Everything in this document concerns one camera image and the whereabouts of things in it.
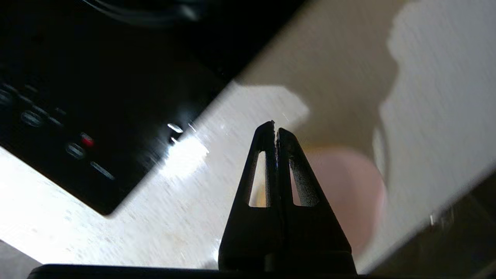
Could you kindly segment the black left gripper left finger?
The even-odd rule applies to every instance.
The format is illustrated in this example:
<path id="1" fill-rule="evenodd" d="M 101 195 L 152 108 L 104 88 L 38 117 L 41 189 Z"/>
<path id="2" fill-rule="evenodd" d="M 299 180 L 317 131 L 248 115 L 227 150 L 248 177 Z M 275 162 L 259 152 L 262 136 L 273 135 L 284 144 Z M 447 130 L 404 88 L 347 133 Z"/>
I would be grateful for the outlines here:
<path id="1" fill-rule="evenodd" d="M 265 153 L 266 207 L 249 205 L 259 154 Z M 229 218 L 219 247 L 223 271 L 278 271 L 283 249 L 281 200 L 275 127 L 265 122 L 255 130 Z"/>

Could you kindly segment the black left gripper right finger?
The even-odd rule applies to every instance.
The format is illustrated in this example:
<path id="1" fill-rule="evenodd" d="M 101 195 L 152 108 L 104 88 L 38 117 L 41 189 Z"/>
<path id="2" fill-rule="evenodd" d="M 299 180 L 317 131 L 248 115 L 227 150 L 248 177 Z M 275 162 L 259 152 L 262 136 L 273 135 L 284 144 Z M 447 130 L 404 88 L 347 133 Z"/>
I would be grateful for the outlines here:
<path id="1" fill-rule="evenodd" d="M 276 269 L 311 274 L 355 274 L 351 246 L 296 136 L 277 134 L 277 185 L 282 245 Z"/>

